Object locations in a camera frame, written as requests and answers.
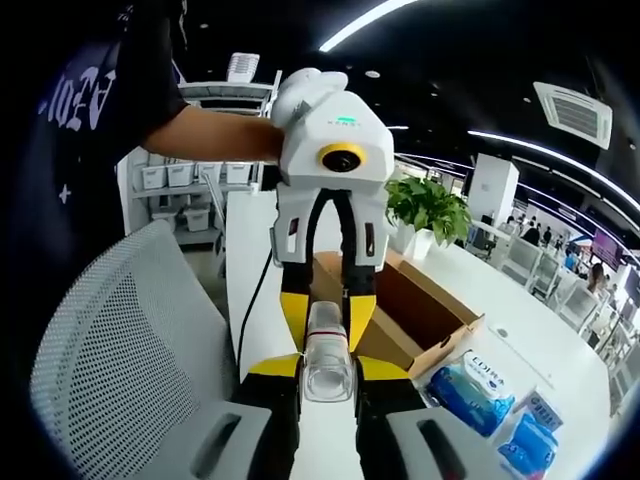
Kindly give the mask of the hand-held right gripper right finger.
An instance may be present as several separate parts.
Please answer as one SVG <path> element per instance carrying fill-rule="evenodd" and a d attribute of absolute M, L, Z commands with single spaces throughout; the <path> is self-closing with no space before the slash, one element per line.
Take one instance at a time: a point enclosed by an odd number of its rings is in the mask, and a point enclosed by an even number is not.
<path fill-rule="evenodd" d="M 493 479 L 495 452 L 448 410 L 427 406 L 407 372 L 359 356 L 356 450 L 366 479 Z"/>

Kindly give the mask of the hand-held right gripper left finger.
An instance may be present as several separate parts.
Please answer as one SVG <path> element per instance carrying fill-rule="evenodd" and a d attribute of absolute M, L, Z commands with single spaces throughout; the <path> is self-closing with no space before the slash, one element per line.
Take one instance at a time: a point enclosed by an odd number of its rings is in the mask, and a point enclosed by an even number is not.
<path fill-rule="evenodd" d="M 300 442 L 300 353 L 252 366 L 229 401 L 201 408 L 179 434 L 186 479 L 287 479 Z"/>

